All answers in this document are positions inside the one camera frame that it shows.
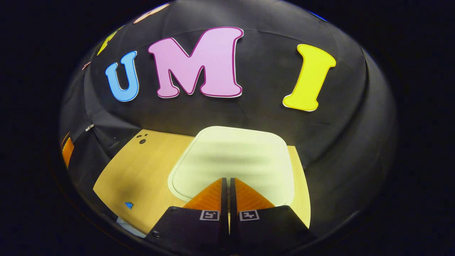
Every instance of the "screw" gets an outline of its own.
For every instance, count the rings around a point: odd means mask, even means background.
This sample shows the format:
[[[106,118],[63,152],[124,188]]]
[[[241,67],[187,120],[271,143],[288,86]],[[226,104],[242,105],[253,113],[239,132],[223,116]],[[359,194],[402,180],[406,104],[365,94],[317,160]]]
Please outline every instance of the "screw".
[[[159,238],[160,237],[160,233],[158,231],[153,231],[153,236],[156,237],[156,238]]]

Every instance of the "letter u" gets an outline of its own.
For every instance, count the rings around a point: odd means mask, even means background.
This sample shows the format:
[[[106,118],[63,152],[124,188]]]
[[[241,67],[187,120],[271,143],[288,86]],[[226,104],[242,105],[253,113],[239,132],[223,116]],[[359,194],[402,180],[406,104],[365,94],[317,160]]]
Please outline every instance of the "letter u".
[[[117,63],[112,63],[107,67],[105,72],[112,94],[121,102],[133,100],[139,92],[139,81],[137,80],[136,67],[134,66],[136,55],[137,51],[132,51],[125,54],[120,60],[120,63],[125,66],[126,77],[128,79],[128,88],[126,90],[120,88],[116,72]]]

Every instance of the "wooden table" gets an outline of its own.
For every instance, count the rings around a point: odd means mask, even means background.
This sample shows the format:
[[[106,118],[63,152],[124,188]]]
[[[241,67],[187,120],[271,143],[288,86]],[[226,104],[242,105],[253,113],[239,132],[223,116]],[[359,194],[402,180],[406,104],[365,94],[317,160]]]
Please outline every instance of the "wooden table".
[[[167,179],[193,139],[141,130],[109,162],[93,190],[116,215],[147,234],[169,206],[186,204],[171,193]],[[294,176],[294,200],[289,206],[309,227],[311,211],[305,175],[295,147],[288,146],[288,150]],[[126,202],[132,202],[133,207],[129,209]]]

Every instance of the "pink letter m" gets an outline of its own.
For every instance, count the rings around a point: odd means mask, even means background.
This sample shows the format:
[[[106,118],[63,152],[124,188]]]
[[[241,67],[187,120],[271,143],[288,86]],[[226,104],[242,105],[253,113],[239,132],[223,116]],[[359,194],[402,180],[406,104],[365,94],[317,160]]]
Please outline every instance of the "pink letter m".
[[[211,97],[238,97],[242,88],[235,80],[235,45],[243,30],[218,27],[205,31],[191,55],[173,38],[165,38],[149,46],[155,57],[158,82],[157,93],[162,98],[176,97],[180,91],[172,84],[171,73],[183,90],[191,95],[199,74],[204,68],[202,94]]]

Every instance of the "orange object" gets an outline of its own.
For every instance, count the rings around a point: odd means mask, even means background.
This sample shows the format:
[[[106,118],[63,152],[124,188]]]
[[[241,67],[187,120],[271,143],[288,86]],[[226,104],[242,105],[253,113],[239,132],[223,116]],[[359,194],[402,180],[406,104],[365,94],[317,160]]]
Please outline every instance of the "orange object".
[[[260,193],[237,178],[235,179],[235,194],[237,198],[237,213],[244,210],[259,210],[275,207]]]
[[[61,152],[61,154],[63,155],[63,160],[65,161],[66,164],[66,168],[68,168],[68,164],[70,163],[70,158],[71,154],[73,154],[73,150],[74,150],[73,142],[71,141],[71,138],[68,138]]]
[[[221,184],[222,178],[204,188],[204,190],[184,205],[183,208],[221,211]]]

